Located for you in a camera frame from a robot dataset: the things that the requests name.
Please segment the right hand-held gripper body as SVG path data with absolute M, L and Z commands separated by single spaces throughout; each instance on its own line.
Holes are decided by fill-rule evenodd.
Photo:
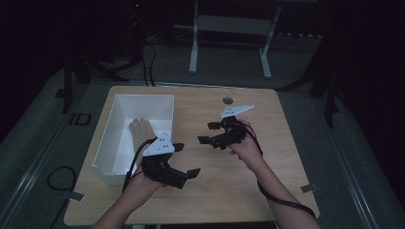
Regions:
M 246 128 L 243 123 L 239 121 L 236 115 L 244 113 L 254 108 L 253 104 L 239 105 L 239 106 L 226 106 L 221 112 L 220 121 L 224 132 L 220 135 L 211 136 L 211 146 L 213 148 L 225 149 L 228 145 L 240 143 L 246 134 Z

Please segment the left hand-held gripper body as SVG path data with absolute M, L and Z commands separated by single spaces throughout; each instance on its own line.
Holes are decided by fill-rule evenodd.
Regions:
M 186 173 L 171 167 L 169 160 L 176 153 L 171 136 L 162 133 L 142 151 L 141 167 L 144 174 L 162 184 L 181 189 L 188 180 Z

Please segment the beige glove with ribbed cuff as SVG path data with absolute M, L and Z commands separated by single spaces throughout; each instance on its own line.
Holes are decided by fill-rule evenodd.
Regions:
M 129 130 L 132 134 L 135 152 L 146 140 L 156 137 L 152 125 L 148 119 L 135 118 L 129 124 Z

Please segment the white plastic box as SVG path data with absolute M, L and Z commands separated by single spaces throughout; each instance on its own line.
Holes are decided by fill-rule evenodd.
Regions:
M 129 125 L 147 119 L 156 136 L 174 141 L 175 96 L 169 94 L 116 94 L 107 118 L 93 168 L 107 185 L 122 185 L 136 150 Z

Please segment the person's right hand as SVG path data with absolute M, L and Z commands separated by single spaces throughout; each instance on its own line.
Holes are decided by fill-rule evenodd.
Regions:
M 245 138 L 240 143 L 228 145 L 227 148 L 231 150 L 231 154 L 237 155 L 250 171 L 256 173 L 263 165 L 264 159 L 256 143 L 250 123 L 245 120 L 241 120 L 241 122 L 246 128 Z

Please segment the person's left hand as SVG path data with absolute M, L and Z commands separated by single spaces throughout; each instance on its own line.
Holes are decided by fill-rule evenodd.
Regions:
M 147 177 L 143 170 L 138 167 L 122 195 L 124 201 L 132 207 L 140 207 L 162 186 L 162 183 Z

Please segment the metal floor strip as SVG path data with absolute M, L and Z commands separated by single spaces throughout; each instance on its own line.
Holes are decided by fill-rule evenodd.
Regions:
M 170 83 L 170 82 L 156 82 L 153 86 L 151 83 L 145 83 L 139 80 L 129 80 L 129 81 L 110 81 L 110 80 L 92 80 L 90 85 L 96 86 L 128 86 L 128 87 L 165 87 L 165 88 L 178 88 L 178 87 L 188 87 L 188 88 L 218 88 L 218 89 L 263 89 L 263 90 L 275 90 L 270 87 L 258 88 L 258 87 L 239 87 L 239 86 L 221 86 L 221 85 L 205 85 L 205 84 L 187 84 L 187 83 Z

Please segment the black floor tape marking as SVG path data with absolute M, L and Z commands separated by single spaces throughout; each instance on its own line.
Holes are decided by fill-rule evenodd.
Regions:
M 69 124 L 75 126 L 87 126 L 90 124 L 92 116 L 84 113 L 74 113 Z

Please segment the white metal stand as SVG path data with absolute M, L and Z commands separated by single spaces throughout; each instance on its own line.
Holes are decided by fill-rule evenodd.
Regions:
M 277 6 L 270 19 L 256 19 L 244 17 L 232 17 L 223 15 L 210 15 L 200 13 L 200 2 L 202 0 L 192 0 L 193 2 L 193 26 L 192 46 L 188 71 L 195 73 L 198 67 L 199 57 L 199 31 L 216 31 L 239 34 L 263 35 L 266 38 L 265 44 L 258 50 L 264 79 L 272 77 L 267 53 L 270 43 L 275 34 L 275 29 L 282 11 L 281 6 Z

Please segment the black tripod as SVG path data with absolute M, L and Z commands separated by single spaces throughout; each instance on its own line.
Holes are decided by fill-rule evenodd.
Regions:
M 63 88 L 59 89 L 55 95 L 63 99 L 62 113 L 67 113 L 73 104 L 73 76 L 78 83 L 89 84 L 92 80 L 89 70 L 95 69 L 109 79 L 128 82 L 127 78 L 119 76 L 118 73 L 135 67 L 139 61 L 139 57 L 133 56 L 121 66 L 107 68 L 85 52 L 79 52 L 76 49 L 67 50 L 64 55 Z
M 311 98 L 326 96 L 324 118 L 330 128 L 334 127 L 333 114 L 338 112 L 334 103 L 335 89 L 337 84 L 338 48 L 339 44 L 336 35 L 327 33 L 320 42 L 312 56 L 302 77 L 277 88 L 277 92 L 289 92 L 310 81 L 313 82 L 309 95 Z

